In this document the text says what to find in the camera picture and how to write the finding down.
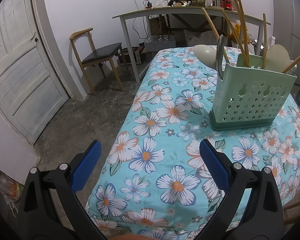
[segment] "white door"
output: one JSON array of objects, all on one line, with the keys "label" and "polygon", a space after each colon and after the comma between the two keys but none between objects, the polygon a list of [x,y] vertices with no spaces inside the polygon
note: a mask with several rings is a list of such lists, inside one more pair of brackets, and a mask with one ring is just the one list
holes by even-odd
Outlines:
[{"label": "white door", "polygon": [[35,26],[30,0],[0,3],[0,109],[32,144],[68,100]]}]

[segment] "floral tablecloth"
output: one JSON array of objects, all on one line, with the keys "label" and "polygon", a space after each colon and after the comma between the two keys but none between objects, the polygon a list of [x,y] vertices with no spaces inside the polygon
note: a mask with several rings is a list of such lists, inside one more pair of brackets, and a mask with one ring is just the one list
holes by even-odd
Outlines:
[{"label": "floral tablecloth", "polygon": [[[239,50],[226,52],[235,65]],[[272,126],[216,132],[208,116],[216,85],[216,72],[193,48],[158,52],[88,199],[86,211],[98,227],[162,240],[195,237],[224,196],[199,155],[204,138],[247,169],[269,167],[282,204],[300,191],[300,110],[292,96]]]}]

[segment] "metal screw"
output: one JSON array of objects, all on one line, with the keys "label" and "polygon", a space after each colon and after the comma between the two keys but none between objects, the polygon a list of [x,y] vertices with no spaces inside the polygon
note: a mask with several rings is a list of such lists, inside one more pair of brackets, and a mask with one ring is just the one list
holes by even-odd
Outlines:
[{"label": "metal screw", "polygon": [[38,169],[36,167],[33,167],[33,168],[31,168],[30,173],[35,174],[37,172],[37,170]]},{"label": "metal screw", "polygon": [[240,170],[242,168],[242,165],[240,163],[234,163],[233,167],[237,170]]},{"label": "metal screw", "polygon": [[264,170],[264,171],[265,171],[265,173],[267,173],[267,174],[271,173],[271,169],[270,169],[270,168],[268,168],[268,167],[265,167],[263,170]]},{"label": "metal screw", "polygon": [[66,163],[62,163],[62,164],[60,164],[60,166],[59,166],[59,169],[60,170],[65,170],[66,168],[68,168],[68,164],[66,164]]}]

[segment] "gray storage box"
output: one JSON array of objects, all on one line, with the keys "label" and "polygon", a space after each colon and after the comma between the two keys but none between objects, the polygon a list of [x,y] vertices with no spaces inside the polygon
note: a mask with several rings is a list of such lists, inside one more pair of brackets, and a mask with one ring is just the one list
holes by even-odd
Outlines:
[{"label": "gray storage box", "polygon": [[153,35],[145,41],[146,52],[172,49],[176,47],[176,36],[171,34]]}]

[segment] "black chair seat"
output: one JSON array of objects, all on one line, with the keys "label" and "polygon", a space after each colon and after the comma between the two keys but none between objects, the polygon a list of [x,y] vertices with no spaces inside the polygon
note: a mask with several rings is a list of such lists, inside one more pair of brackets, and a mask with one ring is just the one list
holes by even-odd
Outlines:
[{"label": "black chair seat", "polygon": [[106,58],[106,57],[111,57],[114,54],[116,54],[121,46],[120,43],[115,43],[111,44],[105,47],[102,47],[100,49],[96,49],[89,56],[87,56],[83,61],[82,64],[86,64],[98,59]]}]

